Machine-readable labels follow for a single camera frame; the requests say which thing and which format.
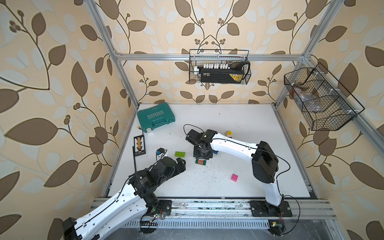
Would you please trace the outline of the pink lego brick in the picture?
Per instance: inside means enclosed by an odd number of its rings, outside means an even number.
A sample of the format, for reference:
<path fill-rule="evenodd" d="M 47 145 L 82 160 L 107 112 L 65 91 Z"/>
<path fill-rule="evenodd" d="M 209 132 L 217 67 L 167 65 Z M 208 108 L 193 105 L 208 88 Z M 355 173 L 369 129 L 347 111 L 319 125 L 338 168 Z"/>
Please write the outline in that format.
<path fill-rule="evenodd" d="M 232 180 L 233 182 L 237 182 L 237 181 L 238 181 L 238 175 L 236 175 L 236 174 L 232 174 L 232 176 L 231 176 L 231 180 Z"/>

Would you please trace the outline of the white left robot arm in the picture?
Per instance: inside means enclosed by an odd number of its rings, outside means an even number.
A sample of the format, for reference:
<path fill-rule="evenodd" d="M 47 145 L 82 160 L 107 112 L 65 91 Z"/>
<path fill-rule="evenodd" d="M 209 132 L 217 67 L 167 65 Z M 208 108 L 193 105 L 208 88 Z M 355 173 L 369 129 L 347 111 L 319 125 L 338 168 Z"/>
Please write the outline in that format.
<path fill-rule="evenodd" d="M 183 173 L 186 161 L 164 157 L 128 177 L 122 189 L 99 207 L 78 219 L 63 222 L 65 240 L 105 240 L 127 222 L 157 209 L 156 189 Z"/>

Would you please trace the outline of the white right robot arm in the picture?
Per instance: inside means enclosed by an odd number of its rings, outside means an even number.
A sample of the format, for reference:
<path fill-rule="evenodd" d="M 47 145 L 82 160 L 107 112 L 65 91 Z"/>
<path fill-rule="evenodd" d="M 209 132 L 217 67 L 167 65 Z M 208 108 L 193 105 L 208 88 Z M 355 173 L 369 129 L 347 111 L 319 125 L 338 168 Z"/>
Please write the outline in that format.
<path fill-rule="evenodd" d="M 278 184 L 278 157 L 270 145 L 261 141 L 258 144 L 245 143 L 226 137 L 213 130 L 197 132 L 190 130 L 186 140 L 194 146 L 196 160 L 210 160 L 214 152 L 224 152 L 245 160 L 252 165 L 253 176 L 262 183 L 264 201 L 250 201 L 254 217 L 292 217 L 290 205 L 285 201 Z"/>

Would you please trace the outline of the lime green long lego brick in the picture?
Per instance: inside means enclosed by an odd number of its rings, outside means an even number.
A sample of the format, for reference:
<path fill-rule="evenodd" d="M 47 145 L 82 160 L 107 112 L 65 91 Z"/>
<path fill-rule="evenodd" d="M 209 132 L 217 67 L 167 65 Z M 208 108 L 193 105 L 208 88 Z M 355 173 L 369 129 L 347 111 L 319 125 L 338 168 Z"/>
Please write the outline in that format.
<path fill-rule="evenodd" d="M 175 151 L 175 157 L 184 158 L 185 156 L 186 156 L 185 152 Z"/>

